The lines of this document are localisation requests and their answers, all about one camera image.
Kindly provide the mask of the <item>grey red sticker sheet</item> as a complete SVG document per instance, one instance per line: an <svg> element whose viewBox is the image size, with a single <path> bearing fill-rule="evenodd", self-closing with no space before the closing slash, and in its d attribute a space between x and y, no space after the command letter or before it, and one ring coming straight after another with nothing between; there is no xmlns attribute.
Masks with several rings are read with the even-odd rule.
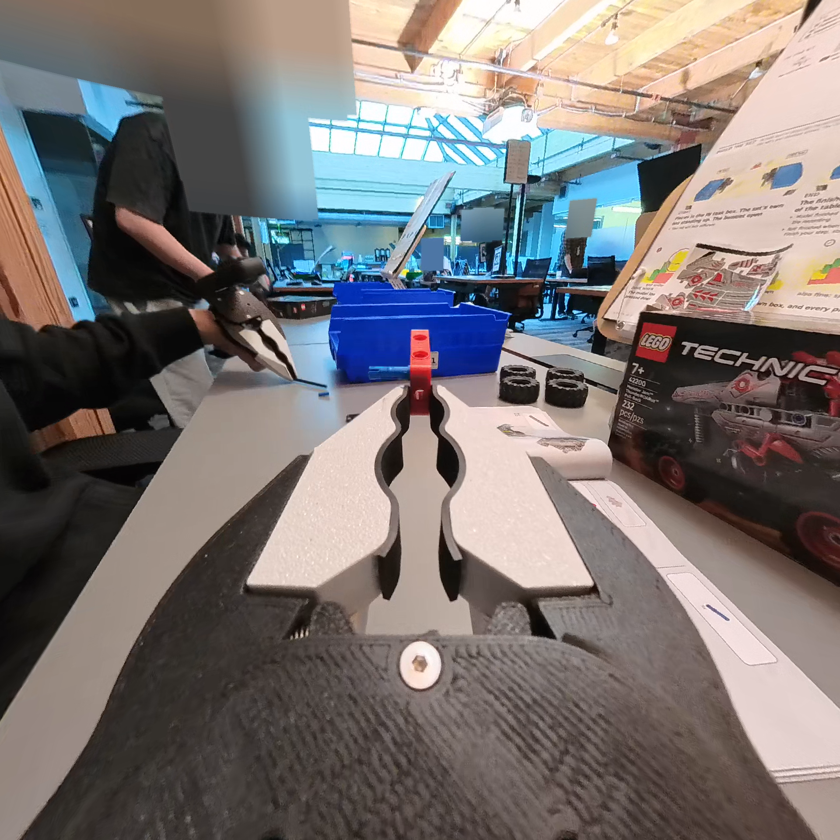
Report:
<svg viewBox="0 0 840 840"><path fill-rule="evenodd" d="M668 264L668 279L648 308L667 312L741 314L749 312L780 274L791 245L746 251L697 244Z"/></svg>

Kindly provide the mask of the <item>person's black-clothed torso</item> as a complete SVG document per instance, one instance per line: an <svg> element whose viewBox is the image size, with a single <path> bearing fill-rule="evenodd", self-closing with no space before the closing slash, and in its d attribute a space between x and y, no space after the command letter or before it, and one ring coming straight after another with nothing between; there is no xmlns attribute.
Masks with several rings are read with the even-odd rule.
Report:
<svg viewBox="0 0 840 840"><path fill-rule="evenodd" d="M170 453L180 430L35 452L2 387L1 711L5 712Z"/></svg>

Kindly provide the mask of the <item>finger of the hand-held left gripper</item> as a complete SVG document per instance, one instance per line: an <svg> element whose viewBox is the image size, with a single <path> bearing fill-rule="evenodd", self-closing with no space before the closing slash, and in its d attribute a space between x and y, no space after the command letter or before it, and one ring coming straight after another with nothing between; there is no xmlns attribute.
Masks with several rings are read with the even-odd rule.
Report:
<svg viewBox="0 0 840 840"><path fill-rule="evenodd" d="M276 325L238 325L236 340L264 367L293 381L293 358L285 334Z"/></svg>
<svg viewBox="0 0 840 840"><path fill-rule="evenodd" d="M258 326L258 357L262 364L285 380L298 377L287 338L274 321L263 319Z"/></svg>

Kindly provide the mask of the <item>tagged blue plastic bin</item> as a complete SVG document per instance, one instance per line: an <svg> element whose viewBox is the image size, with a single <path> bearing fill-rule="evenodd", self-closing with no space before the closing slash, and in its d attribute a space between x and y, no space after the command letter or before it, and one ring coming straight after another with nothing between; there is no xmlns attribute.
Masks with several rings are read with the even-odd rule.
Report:
<svg viewBox="0 0 840 840"><path fill-rule="evenodd" d="M347 382L371 382L370 368L410 363L411 331L426 330L437 354L433 376L493 373L508 329L504 311L472 303L339 304L329 322L329 346Z"/></svg>

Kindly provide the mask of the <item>task instruction board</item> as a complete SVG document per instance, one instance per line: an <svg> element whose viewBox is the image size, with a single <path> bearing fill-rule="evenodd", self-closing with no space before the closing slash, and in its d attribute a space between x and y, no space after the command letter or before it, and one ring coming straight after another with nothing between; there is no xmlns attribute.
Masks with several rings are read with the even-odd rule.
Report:
<svg viewBox="0 0 840 840"><path fill-rule="evenodd" d="M605 339L630 344L635 334L637 319L642 313L668 311L665 305L648 301L643 309L636 314L631 312L629 314L619 313L615 317L609 314L614 307L621 311L625 307L629 292L642 284L640 278L644 277L646 271L643 265L644 260L653 252L660 231L669 224L669 219L674 214L676 206L693 178L694 176L690 175L678 184L673 192L666 197L656 213L643 213L639 218L639 221L645 222L646 225L637 237L633 253L613 283L612 288L607 292L597 313L596 326Z"/></svg>

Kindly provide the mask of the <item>person's left hand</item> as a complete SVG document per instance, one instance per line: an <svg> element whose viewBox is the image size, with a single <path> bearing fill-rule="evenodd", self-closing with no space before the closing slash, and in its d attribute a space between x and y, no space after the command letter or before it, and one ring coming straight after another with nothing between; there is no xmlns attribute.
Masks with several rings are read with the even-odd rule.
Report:
<svg viewBox="0 0 840 840"><path fill-rule="evenodd" d="M230 339L209 310L189 309L188 312L196 325L203 345L211 345L229 357L239 358L252 371L259 372L265 369L253 353Z"/></svg>

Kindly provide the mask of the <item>wooden office desk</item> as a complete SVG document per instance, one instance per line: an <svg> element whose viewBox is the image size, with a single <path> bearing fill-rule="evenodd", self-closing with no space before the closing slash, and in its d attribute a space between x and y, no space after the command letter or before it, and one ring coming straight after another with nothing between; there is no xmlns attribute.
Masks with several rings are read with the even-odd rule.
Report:
<svg viewBox="0 0 840 840"><path fill-rule="evenodd" d="M505 312L509 329L537 318L524 318L518 310L518 291L524 281L514 276L433 275L423 279L425 286L453 291L455 305L472 302L483 308Z"/></svg>
<svg viewBox="0 0 840 840"><path fill-rule="evenodd" d="M549 320L565 319L574 328L573 340L584 335L586 342L593 341L597 333L597 313L613 284L547 280L545 287L549 293Z"/></svg>

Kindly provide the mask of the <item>red angled toy beam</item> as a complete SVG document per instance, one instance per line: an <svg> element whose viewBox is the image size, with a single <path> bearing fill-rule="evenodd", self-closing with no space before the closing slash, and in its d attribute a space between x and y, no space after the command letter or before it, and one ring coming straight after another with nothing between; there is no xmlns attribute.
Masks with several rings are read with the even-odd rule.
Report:
<svg viewBox="0 0 840 840"><path fill-rule="evenodd" d="M431 351L429 333L413 329L410 338L408 381L411 417L427 416L432 391L434 353Z"/></svg>

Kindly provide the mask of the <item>black toy truck set box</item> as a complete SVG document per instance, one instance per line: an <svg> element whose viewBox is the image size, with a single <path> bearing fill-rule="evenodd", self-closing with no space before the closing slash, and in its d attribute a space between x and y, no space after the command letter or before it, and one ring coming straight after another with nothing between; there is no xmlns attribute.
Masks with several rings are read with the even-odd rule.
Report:
<svg viewBox="0 0 840 840"><path fill-rule="evenodd" d="M644 312L614 459L839 582L838 334Z"/></svg>

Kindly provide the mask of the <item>leaning plywood board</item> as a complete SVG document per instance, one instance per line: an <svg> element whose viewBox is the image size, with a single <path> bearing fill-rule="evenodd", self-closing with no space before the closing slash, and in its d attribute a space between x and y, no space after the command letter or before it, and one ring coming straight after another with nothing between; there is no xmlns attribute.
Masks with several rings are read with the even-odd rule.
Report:
<svg viewBox="0 0 840 840"><path fill-rule="evenodd" d="M394 288L404 288L400 279L401 272L415 247L423 237L427 227L427 220L439 202L446 188L455 176L454 171L444 173L437 180L433 181L426 189L420 203L405 226L402 236L397 241L391 257L385 262L381 270L382 277Z"/></svg>

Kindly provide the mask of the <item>person's left forearm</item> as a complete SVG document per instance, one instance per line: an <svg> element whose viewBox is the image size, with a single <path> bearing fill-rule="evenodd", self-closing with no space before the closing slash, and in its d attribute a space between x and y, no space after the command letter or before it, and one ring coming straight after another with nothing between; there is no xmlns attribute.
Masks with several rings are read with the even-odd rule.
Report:
<svg viewBox="0 0 840 840"><path fill-rule="evenodd" d="M108 408L204 344L185 308L39 330L2 318L2 429L25 434Z"/></svg>

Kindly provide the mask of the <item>black upright panel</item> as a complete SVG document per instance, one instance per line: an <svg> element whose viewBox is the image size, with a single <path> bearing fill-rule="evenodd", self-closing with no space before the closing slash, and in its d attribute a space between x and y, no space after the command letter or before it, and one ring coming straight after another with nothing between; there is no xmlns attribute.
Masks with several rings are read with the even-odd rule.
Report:
<svg viewBox="0 0 840 840"><path fill-rule="evenodd" d="M640 161L637 179L642 213L657 212L665 199L700 165L701 144Z"/></svg>

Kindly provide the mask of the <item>clear plastic sheet clip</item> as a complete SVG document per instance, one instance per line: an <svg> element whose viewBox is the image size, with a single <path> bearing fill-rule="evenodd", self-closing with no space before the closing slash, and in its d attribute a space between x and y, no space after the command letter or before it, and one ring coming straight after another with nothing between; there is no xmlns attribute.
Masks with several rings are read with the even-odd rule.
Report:
<svg viewBox="0 0 840 840"><path fill-rule="evenodd" d="M618 301L619 307L616 318L616 326L620 330L629 330L631 325L637 321L638 313L644 309L645 302L648 299L647 275L646 267L639 266L622 291Z"/></svg>

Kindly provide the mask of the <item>grey desk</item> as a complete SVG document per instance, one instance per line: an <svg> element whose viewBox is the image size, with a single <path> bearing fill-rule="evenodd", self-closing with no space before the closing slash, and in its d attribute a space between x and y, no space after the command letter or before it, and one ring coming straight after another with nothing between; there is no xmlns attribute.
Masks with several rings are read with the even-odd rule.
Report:
<svg viewBox="0 0 840 840"><path fill-rule="evenodd" d="M74 666L3 721L5 838L815 838L685 607L566 478L595 583L482 634L357 632L245 584L312 452L140 609L72 761Z"/></svg>

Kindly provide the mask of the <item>white instruction booklet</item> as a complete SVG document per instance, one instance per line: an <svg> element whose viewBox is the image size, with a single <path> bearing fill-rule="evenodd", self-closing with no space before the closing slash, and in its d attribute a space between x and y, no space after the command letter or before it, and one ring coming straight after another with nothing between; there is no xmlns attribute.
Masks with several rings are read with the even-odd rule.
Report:
<svg viewBox="0 0 840 840"><path fill-rule="evenodd" d="M567 433L536 407L471 407L468 413L529 455L544 457L647 557L696 625L752 745L778 782L838 779L838 706L610 480L613 457L603 441Z"/></svg>

